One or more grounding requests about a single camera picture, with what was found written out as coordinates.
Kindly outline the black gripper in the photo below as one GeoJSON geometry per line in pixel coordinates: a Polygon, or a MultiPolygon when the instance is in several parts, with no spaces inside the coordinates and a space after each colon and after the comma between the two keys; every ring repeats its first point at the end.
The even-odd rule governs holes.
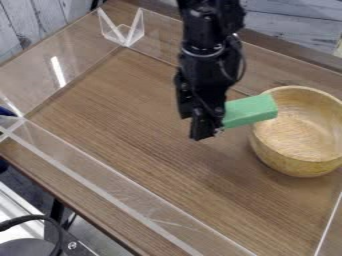
{"type": "Polygon", "coordinates": [[[174,84],[181,118],[193,116],[193,140],[214,137],[223,129],[226,93],[245,71],[242,42],[235,34],[210,53],[198,53],[182,46],[174,84]]]}

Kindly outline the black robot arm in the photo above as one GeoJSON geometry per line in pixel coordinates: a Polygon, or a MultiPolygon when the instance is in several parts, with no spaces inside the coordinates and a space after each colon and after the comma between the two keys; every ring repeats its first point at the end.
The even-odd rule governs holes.
{"type": "Polygon", "coordinates": [[[191,120],[190,138],[225,129],[226,93],[242,80],[246,58],[238,31],[246,12],[241,0],[177,0],[183,21],[174,77],[179,115],[191,120]]]}

